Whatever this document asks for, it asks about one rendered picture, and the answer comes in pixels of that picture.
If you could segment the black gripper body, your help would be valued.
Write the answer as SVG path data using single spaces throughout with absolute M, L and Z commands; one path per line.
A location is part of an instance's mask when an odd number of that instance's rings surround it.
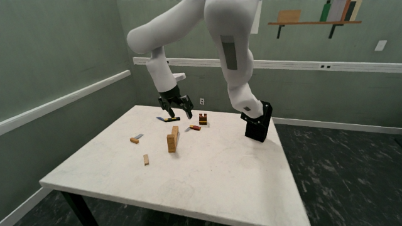
M 180 99 L 180 97 L 181 97 L 180 89 L 178 88 L 178 85 L 176 85 L 174 88 L 172 88 L 169 91 L 159 92 L 159 94 L 160 94 L 161 98 L 164 99 L 165 102 L 170 101 L 171 107 L 178 108 L 177 106 L 172 104 L 173 101 L 177 102 L 179 105 L 182 104 L 182 100 Z

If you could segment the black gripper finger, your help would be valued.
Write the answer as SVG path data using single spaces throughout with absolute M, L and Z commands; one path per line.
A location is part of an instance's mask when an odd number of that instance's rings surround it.
M 165 102 L 164 99 L 162 99 L 161 97 L 158 98 L 158 101 L 159 101 L 159 103 L 160 103 L 160 105 L 161 105 L 162 110 L 166 110 L 166 111 L 168 112 L 169 116 L 170 116 L 171 118 L 174 118 L 174 117 L 175 117 L 175 114 L 174 114 L 173 110 L 171 109 L 170 101 Z M 164 106 L 163 106 L 163 105 L 164 105 Z
M 190 100 L 190 98 L 188 97 L 188 95 L 185 95 L 183 97 L 180 97 L 180 99 L 182 100 L 182 106 L 179 105 L 177 102 L 173 101 L 172 104 L 177 106 L 179 109 L 184 110 L 188 119 L 190 120 L 192 118 L 192 112 L 191 110 L 193 109 L 193 104 Z M 190 106 L 189 106 L 190 105 Z M 184 108 L 186 107 L 186 108 Z

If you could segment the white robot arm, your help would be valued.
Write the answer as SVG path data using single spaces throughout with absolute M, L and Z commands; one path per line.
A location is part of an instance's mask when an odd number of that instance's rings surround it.
M 182 39 L 205 19 L 233 108 L 250 118 L 258 118 L 263 116 L 263 105 L 247 83 L 253 74 L 253 55 L 248 44 L 258 1 L 183 0 L 149 23 L 131 30 L 127 36 L 128 46 L 137 54 L 151 51 L 146 68 L 157 91 L 169 91 L 186 76 L 172 74 L 164 46 Z

